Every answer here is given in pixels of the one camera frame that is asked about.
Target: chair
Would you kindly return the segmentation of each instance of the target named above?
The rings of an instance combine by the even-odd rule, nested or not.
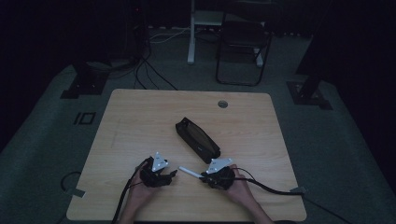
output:
[[[264,66],[274,31],[282,17],[283,8],[271,1],[234,0],[224,8],[217,49],[216,80],[223,84],[256,86],[262,81]],[[254,62],[265,49],[260,75],[255,81],[241,82],[221,79],[219,64],[223,45],[229,49],[251,49]]]

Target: gray carpet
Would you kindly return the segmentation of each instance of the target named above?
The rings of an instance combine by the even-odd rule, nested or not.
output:
[[[179,90],[269,93],[297,181],[308,189],[306,197],[351,223],[396,223],[395,195],[336,88],[325,82],[319,86],[333,110],[295,105],[290,97],[286,82],[306,79],[295,75],[295,71],[310,40],[275,38],[262,83],[240,87],[216,82],[215,37],[204,33],[198,37],[193,65],[187,65],[189,39],[185,35],[152,44],[148,61]],[[259,73],[254,64],[240,66],[246,67],[245,74]],[[79,223],[64,217],[71,196],[61,189],[61,179],[82,170],[111,92],[133,88],[135,78],[133,72],[113,73],[102,95],[61,100],[75,74],[69,66],[52,80],[30,117],[0,154],[0,223]],[[148,74],[159,89],[172,90],[149,67]],[[138,75],[148,89],[155,89],[145,66]],[[91,112],[96,113],[91,125],[75,124],[78,113]],[[78,175],[71,175],[64,184],[73,188],[77,182]],[[304,204],[308,217],[302,223],[344,223],[309,202]]]

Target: wooden table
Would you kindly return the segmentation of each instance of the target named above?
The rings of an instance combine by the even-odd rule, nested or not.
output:
[[[219,107],[219,101],[228,106]],[[176,132],[175,124],[184,117],[219,145],[221,158],[232,158],[264,185],[285,191],[298,186],[268,94],[115,90],[78,181],[77,189],[86,191],[85,196],[73,196],[67,217],[111,220],[134,168],[157,151],[170,163],[163,174],[178,166],[205,171],[208,165]],[[273,220],[306,218],[300,196],[279,196],[249,185]],[[251,221],[251,217],[218,189],[178,171],[172,184],[162,187],[136,220]]]

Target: dark background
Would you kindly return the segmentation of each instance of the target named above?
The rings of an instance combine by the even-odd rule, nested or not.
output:
[[[278,0],[286,34],[314,36],[297,71],[336,86],[395,190],[395,6],[392,1]],[[197,8],[220,9],[202,0]],[[148,0],[148,24],[187,27],[190,1]],[[134,57],[142,24],[137,1],[0,1],[1,145],[4,148],[50,81],[75,61]]]

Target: hand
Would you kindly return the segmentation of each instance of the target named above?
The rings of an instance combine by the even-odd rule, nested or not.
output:
[[[230,168],[235,173],[235,178],[245,178],[244,175],[239,174],[235,164],[231,165]],[[223,192],[232,201],[244,206],[253,215],[256,224],[274,223],[262,209],[262,206],[256,202],[246,180],[235,180],[230,188],[223,190]]]
[[[140,168],[134,179],[131,181],[131,187],[129,188],[128,199],[123,212],[120,216],[120,224],[134,223],[134,216],[138,209],[140,209],[146,202],[148,202],[152,196],[160,190],[160,188],[149,188],[143,184],[140,179]]]

